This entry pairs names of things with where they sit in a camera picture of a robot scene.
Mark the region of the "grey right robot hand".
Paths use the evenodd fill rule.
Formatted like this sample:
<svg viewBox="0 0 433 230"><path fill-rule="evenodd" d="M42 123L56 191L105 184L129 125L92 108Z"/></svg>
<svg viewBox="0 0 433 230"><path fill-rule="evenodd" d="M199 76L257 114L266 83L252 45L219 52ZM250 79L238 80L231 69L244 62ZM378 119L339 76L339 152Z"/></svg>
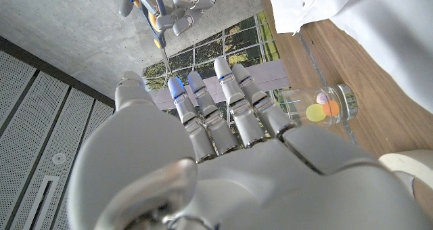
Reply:
<svg viewBox="0 0 433 230"><path fill-rule="evenodd" d="M164 0L119 0L118 13L127 17L136 7L156 36L163 36L169 29L178 36L196 24L215 3L216 0L173 0L169 6Z"/></svg>

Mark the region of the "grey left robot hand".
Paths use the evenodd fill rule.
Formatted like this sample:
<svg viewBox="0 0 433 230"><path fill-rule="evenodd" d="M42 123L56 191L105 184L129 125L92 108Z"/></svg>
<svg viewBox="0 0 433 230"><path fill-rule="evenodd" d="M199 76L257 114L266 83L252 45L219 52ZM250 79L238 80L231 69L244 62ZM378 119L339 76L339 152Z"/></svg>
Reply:
<svg viewBox="0 0 433 230"><path fill-rule="evenodd" d="M239 137L200 75L170 79L178 116L125 72L115 111L80 148L71 229L431 229L378 159L319 126L297 126L240 64L214 61Z"/></svg>

